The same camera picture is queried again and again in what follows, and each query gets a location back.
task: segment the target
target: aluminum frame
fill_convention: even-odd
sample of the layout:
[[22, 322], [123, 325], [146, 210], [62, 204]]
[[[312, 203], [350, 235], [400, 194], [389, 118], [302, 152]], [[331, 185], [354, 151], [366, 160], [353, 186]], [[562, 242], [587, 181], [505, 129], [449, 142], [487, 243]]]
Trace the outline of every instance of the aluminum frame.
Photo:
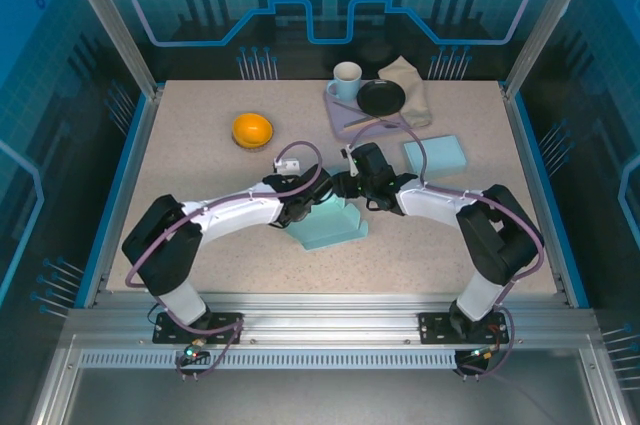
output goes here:
[[538, 216], [540, 231], [545, 237], [545, 251], [547, 253], [547, 259], [551, 264], [552, 270], [560, 276], [562, 291], [567, 295], [569, 304], [573, 307], [578, 307], [579, 299], [577, 297], [574, 284], [571, 281], [567, 261], [564, 253], [562, 252], [560, 237], [553, 222], [551, 208], [545, 199], [542, 180], [540, 179], [540, 175], [536, 169], [533, 150], [527, 140], [522, 116], [515, 102], [515, 97], [510, 97], [507, 93], [504, 93], [503, 98], [507, 117], [511, 124], [513, 138], [516, 142], [518, 155], [520, 156], [520, 162], [522, 163], [524, 176], [529, 187], [529, 193], [531, 194], [531, 202], [533, 203], [533, 208]]
[[142, 161], [144, 159], [144, 153], [147, 149], [147, 144], [149, 143], [149, 137], [151, 137], [153, 122], [155, 120], [156, 113], [158, 112], [158, 106], [162, 100], [163, 90], [164, 87], [159, 87], [154, 99], [146, 99], [138, 127], [136, 129], [132, 128], [129, 131], [129, 133], [134, 133], [131, 152], [127, 159], [124, 173], [122, 174], [122, 181], [119, 184], [113, 212], [108, 218], [104, 240], [96, 260], [95, 271], [90, 277], [91, 281], [89, 283], [88, 293], [81, 303], [82, 307], [87, 308], [93, 306], [95, 297], [98, 295], [100, 285], [105, 284], [107, 281], [111, 263], [113, 262], [113, 257], [115, 257], [118, 248], [120, 234], [122, 233], [122, 228], [124, 227], [124, 222], [127, 218], [129, 203], [133, 196], [138, 173], [140, 172], [140, 167], [142, 166]]
[[529, 34], [507, 77], [506, 93], [508, 98], [514, 98], [520, 90], [549, 37], [551, 37], [553, 30], [566, 12], [569, 2], [571, 0], [547, 0], [547, 4], [540, 17], [538, 17], [538, 21]]
[[[182, 348], [151, 343], [152, 328], [145, 315], [152, 299], [146, 294], [130, 295], [129, 300], [114, 297], [113, 308], [110, 309], [97, 307], [70, 312], [32, 425], [64, 423], [66, 407], [76, 386], [78, 369], [83, 367], [85, 352], [139, 355], [141, 352], [177, 351]], [[388, 295], [381, 299], [375, 295], [342, 295], [338, 298], [295, 294], [260, 297], [210, 294], [207, 301], [215, 310], [240, 310], [246, 314], [247, 328], [241, 343], [234, 347], [240, 354], [260, 356], [274, 350], [282, 353], [296, 350], [358, 353], [363, 350], [399, 355], [462, 348], [420, 345], [416, 312], [445, 311], [448, 298], [452, 297], [443, 295], [441, 298], [447, 300], [442, 302], [431, 301], [431, 298], [419, 295]], [[508, 306], [518, 325], [514, 344], [516, 352], [577, 349], [584, 367], [585, 387], [590, 390], [600, 423], [634, 423], [617, 386], [592, 310], [566, 308], [559, 302], [550, 306], [548, 300], [535, 299], [513, 300]], [[167, 369], [167, 365], [158, 363], [156, 366], [147, 362], [140, 367], [127, 368]]]
[[102, 23], [133, 79], [149, 99], [156, 95], [156, 81], [147, 67], [127, 25], [124, 23], [113, 0], [88, 0]]

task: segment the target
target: white mug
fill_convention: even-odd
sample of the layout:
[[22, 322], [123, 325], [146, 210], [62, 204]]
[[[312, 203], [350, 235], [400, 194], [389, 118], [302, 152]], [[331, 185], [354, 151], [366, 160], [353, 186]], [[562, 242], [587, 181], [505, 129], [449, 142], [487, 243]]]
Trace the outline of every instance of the white mug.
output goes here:
[[360, 90], [362, 68], [353, 62], [342, 62], [333, 69], [333, 80], [327, 84], [327, 93], [343, 102], [355, 100]]

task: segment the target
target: light blue box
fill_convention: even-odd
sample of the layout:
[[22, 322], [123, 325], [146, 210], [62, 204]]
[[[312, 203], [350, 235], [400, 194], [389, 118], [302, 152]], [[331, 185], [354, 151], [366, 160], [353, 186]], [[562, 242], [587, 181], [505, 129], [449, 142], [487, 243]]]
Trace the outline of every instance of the light blue box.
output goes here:
[[[445, 137], [428, 138], [422, 140], [422, 145], [427, 152], [427, 171], [425, 178], [433, 180], [462, 173], [467, 168], [467, 158], [455, 135]], [[409, 166], [416, 175], [422, 168], [422, 154], [416, 142], [404, 144]]]

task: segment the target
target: beige napkin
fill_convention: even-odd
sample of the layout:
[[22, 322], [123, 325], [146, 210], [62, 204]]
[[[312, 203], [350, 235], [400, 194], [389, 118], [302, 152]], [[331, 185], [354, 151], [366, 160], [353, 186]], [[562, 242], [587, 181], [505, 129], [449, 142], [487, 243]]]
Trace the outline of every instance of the beige napkin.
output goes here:
[[398, 59], [378, 72], [383, 80], [391, 80], [402, 87], [407, 101], [400, 115], [411, 128], [424, 127], [431, 123], [431, 111], [424, 95], [424, 82], [413, 65], [404, 57]]

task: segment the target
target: glass panel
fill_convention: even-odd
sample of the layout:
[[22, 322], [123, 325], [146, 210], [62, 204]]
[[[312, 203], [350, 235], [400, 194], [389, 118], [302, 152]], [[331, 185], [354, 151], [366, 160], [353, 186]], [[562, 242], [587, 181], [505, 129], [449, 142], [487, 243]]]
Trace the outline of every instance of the glass panel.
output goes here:
[[[522, 89], [605, 331], [640, 326], [639, 57], [638, 0], [573, 0]], [[624, 349], [631, 340], [621, 343]]]
[[116, 2], [159, 80], [268, 79], [246, 62], [274, 58], [279, 78], [328, 78], [344, 57], [371, 76], [398, 54], [425, 78], [500, 79], [546, 0]]
[[86, 0], [0, 10], [0, 409], [27, 423], [139, 91]]

